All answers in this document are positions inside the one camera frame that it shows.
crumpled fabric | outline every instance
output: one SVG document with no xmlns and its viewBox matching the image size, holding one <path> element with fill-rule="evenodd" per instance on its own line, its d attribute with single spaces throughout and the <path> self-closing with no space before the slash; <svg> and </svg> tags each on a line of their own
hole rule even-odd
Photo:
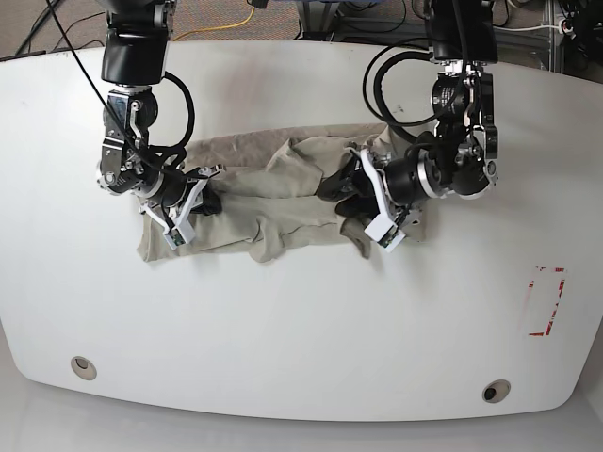
<svg viewBox="0 0 603 452">
<path fill-rule="evenodd" d="M 308 245 L 352 243 L 370 255 L 364 226 L 335 214 L 333 202 L 316 196 L 320 182 L 339 170 L 349 141 L 379 142 L 393 150 L 383 124 L 299 127 L 217 137 L 187 146 L 187 169 L 223 164 L 227 172 L 209 184 L 222 213 L 191 215 L 197 236 L 171 250 L 161 227 L 145 216 L 138 252 L 146 262 L 200 252 L 246 251 L 257 262 Z"/>
</svg>

yellow cable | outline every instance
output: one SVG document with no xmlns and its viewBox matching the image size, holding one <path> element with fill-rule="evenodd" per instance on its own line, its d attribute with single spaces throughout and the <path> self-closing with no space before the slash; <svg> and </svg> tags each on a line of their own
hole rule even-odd
<svg viewBox="0 0 603 452">
<path fill-rule="evenodd" d="M 249 17 L 247 19 L 245 19 L 243 22 L 239 22 L 238 24 L 223 25 L 223 26 L 210 26 L 208 28 L 199 28 L 198 30 L 191 30 L 191 31 L 188 31 L 188 32 L 183 33 L 182 35 L 176 37 L 174 39 L 174 41 L 181 40 L 187 36 L 194 35 L 195 33 L 203 33 L 204 31 L 218 31 L 218 30 L 227 30 L 228 28 L 237 28 L 238 26 L 242 26 L 242 25 L 246 24 L 248 21 L 250 21 L 252 19 L 254 13 L 255 13 L 255 7 L 252 7 L 252 12 L 250 13 Z"/>
</svg>

white table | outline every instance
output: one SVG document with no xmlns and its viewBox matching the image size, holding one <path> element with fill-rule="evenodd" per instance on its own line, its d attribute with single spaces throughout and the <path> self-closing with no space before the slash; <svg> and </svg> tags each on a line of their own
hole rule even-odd
<svg viewBox="0 0 603 452">
<path fill-rule="evenodd" d="M 195 137 L 214 137 L 373 121 L 360 82 L 376 51 L 185 42 L 171 48 L 168 69 L 196 100 Z M 81 55 L 100 73 L 99 51 Z M 72 59 L 3 63 L 0 318 L 19 370 L 98 396 L 260 417 L 391 421 L 558 407 L 603 315 L 603 87 L 492 70 L 499 185 L 475 202 L 431 202 L 428 243 L 369 262 L 342 245 L 265 266 L 246 254 L 147 265 L 136 254 L 134 200 L 95 184 L 102 108 Z M 391 71 L 386 98 L 401 118 L 429 114 L 436 72 L 420 63 Z M 184 131 L 184 101 L 167 82 L 155 94 L 152 141 L 170 144 Z M 546 329 L 559 275 L 536 266 L 567 271 L 543 337 L 529 333 Z M 98 378 L 77 377 L 74 356 L 90 359 Z M 511 393 L 485 403 L 497 379 Z"/>
</svg>

white cable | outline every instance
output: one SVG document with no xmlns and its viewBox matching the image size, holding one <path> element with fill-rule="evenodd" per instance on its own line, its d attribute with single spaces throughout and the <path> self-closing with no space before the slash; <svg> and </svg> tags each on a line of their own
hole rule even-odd
<svg viewBox="0 0 603 452">
<path fill-rule="evenodd" d="M 542 30 L 543 28 L 553 28 L 553 29 L 559 31 L 560 33 L 562 33 L 562 30 L 558 25 L 538 25 L 538 26 L 531 26 L 528 28 L 506 28 L 504 26 L 495 26 L 495 29 L 497 29 L 497 30 L 516 31 L 518 33 L 521 33 L 524 31 Z"/>
</svg>

khaki towel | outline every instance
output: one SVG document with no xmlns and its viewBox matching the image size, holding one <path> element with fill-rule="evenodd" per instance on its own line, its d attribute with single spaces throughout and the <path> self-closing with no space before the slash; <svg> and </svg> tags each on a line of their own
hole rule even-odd
<svg viewBox="0 0 603 452">
<path fill-rule="evenodd" d="M 368 257 L 370 241 L 363 228 L 338 217 L 335 204 L 315 193 L 323 178 L 339 170 L 346 143 L 369 138 L 391 151 L 392 138 L 383 124 L 290 128 L 190 143 L 187 168 L 222 163 L 228 169 L 210 181 L 223 212 L 190 216 L 197 236 L 176 251 L 145 217 L 140 256 L 151 262 L 202 251 L 247 251 L 255 261 L 267 262 L 287 249 L 349 238 Z"/>
</svg>

